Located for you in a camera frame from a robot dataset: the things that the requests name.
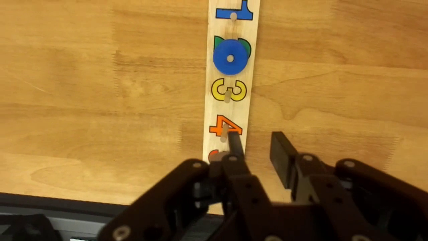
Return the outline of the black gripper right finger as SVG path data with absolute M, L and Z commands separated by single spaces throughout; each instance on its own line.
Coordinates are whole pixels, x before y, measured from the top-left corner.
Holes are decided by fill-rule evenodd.
M 308 202 L 307 176 L 310 163 L 291 144 L 282 131 L 272 131 L 270 137 L 270 161 L 282 183 L 290 191 L 292 202 Z

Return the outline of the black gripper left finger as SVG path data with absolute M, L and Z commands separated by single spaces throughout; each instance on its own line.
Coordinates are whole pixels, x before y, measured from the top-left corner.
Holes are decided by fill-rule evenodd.
M 243 147 L 237 132 L 228 132 L 228 152 L 221 157 L 221 172 L 227 178 L 244 176 L 249 169 L 244 161 Z

